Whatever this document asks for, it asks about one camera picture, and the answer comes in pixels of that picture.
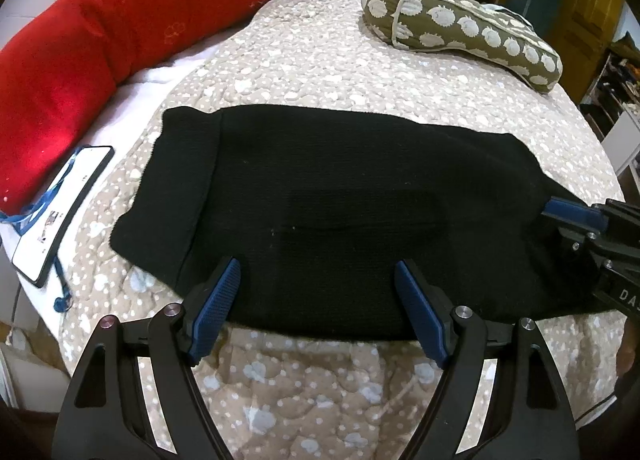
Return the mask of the yellow wooden door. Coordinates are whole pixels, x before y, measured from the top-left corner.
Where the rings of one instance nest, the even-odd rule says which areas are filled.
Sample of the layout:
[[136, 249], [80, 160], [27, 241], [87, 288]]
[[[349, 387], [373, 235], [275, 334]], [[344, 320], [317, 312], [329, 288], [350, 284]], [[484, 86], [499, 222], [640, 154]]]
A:
[[613, 40], [624, 0], [562, 0], [547, 36], [563, 63], [560, 84], [579, 103]]

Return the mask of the white smartphone black case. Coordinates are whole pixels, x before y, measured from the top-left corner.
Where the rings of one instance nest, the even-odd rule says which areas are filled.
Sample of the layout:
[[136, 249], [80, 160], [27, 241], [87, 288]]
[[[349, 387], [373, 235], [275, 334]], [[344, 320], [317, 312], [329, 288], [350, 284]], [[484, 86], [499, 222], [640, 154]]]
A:
[[114, 154], [111, 146], [78, 147], [34, 203], [21, 214], [1, 213], [18, 235], [11, 264], [35, 287], [46, 285], [68, 225]]

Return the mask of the white cluttered shelf unit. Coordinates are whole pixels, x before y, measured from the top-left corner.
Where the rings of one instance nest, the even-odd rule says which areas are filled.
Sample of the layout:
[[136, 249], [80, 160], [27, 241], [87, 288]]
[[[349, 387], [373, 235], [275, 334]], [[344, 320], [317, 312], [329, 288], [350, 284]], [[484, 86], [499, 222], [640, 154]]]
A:
[[579, 103], [617, 176], [639, 169], [639, 45], [626, 32], [605, 50]]

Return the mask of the red quilted blanket roll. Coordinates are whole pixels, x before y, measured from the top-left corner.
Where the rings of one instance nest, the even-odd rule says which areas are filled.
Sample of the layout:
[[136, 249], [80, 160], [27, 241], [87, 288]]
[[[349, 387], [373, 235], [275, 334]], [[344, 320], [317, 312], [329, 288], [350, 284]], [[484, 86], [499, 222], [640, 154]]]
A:
[[1, 208], [34, 198], [117, 87], [268, 0], [57, 0], [1, 51]]

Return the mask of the black pants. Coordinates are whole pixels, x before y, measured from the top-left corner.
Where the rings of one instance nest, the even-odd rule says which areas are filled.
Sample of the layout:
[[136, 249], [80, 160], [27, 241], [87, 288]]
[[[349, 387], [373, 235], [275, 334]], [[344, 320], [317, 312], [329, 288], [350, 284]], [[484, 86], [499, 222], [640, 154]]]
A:
[[601, 313], [596, 273], [541, 212], [568, 191], [509, 134], [284, 105], [171, 108], [112, 249], [177, 295], [241, 265], [229, 320], [308, 339], [409, 341], [395, 285], [489, 321]]

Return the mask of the green hedgehog print pillow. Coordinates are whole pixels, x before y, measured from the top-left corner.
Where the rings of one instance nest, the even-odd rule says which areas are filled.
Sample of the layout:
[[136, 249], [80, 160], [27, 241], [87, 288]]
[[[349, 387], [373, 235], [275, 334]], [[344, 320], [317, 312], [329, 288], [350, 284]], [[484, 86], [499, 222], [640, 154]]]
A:
[[400, 50], [461, 51], [506, 68], [547, 94], [562, 59], [519, 14], [476, 0], [361, 0], [372, 33]]

